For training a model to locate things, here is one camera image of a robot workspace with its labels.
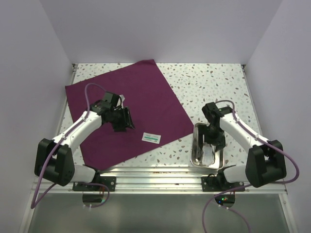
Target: metal tray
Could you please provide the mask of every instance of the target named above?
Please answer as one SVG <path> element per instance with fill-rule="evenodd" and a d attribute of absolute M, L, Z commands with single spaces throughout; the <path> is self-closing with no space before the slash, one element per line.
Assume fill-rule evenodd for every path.
<path fill-rule="evenodd" d="M 200 147 L 199 147 L 199 134 L 198 134 L 198 126 L 199 125 L 207 125 L 205 123 L 202 122 L 197 122 L 194 125 L 194 130 L 193 130 L 193 140 L 192 140 L 192 153 L 191 153 L 191 163 L 194 166 L 197 167 L 206 167 L 206 168 L 210 168 L 210 169 L 216 169 L 219 170 L 221 168 L 224 167 L 225 161 L 224 161 L 224 150 L 220 150 L 217 151 L 215 153 L 215 160 L 214 163 L 209 165 L 209 166 L 205 166 L 202 164 L 202 158 L 198 158 L 198 153 L 200 153 Z"/>

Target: purple cloth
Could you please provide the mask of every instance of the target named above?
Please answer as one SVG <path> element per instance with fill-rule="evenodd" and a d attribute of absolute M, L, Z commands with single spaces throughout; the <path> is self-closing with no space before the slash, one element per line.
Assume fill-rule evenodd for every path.
<path fill-rule="evenodd" d="M 82 144 L 85 165 L 104 170 L 125 160 L 163 146 L 193 132 L 193 124 L 154 60 L 145 60 L 79 83 L 66 86 L 72 119 L 76 121 L 86 109 L 84 87 L 97 83 L 107 91 L 124 95 L 130 108 L 134 130 L 115 133 L 104 124 Z M 90 103 L 100 100 L 104 92 L 88 89 Z M 159 144 L 142 141 L 143 133 L 161 135 Z"/>

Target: white card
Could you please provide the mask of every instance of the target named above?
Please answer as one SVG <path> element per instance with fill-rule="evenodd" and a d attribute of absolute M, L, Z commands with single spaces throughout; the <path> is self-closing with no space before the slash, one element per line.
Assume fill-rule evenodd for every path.
<path fill-rule="evenodd" d="M 152 142 L 159 144 L 161 139 L 161 135 L 151 134 L 151 133 L 144 133 L 142 136 L 142 141 L 145 142 Z"/>

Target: terrazzo tabletop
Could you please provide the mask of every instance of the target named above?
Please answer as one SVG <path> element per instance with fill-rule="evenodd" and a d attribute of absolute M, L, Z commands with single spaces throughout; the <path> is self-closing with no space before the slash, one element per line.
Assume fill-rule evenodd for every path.
<path fill-rule="evenodd" d="M 79 64 L 73 83 L 128 66 L 127 63 Z M 249 97 L 240 64 L 157 64 L 193 124 L 206 122 L 201 108 L 208 102 L 232 100 L 239 117 L 256 132 L 259 126 Z M 73 123 L 68 105 L 66 106 L 60 131 Z M 224 149 L 225 165 L 245 164 L 247 154 L 227 133 Z M 173 141 L 160 148 L 124 161 L 118 167 L 193 167 L 190 162 L 192 134 Z M 74 163 L 84 164 L 81 150 L 73 155 Z"/>

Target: white wall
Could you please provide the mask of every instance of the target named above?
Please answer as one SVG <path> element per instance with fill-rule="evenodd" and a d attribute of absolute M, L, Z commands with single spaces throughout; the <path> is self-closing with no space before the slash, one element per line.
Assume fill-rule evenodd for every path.
<path fill-rule="evenodd" d="M 0 232 L 18 231 L 38 142 L 55 132 L 71 64 L 38 0 L 0 7 Z"/>
<path fill-rule="evenodd" d="M 73 63 L 245 64 L 281 0 L 41 0 Z"/>
<path fill-rule="evenodd" d="M 301 170 L 300 178 L 287 185 L 300 233 L 311 228 L 310 9 L 309 0 L 283 0 L 246 66 L 264 135 L 281 141 Z M 288 169 L 289 179 L 294 168 L 288 164 Z"/>

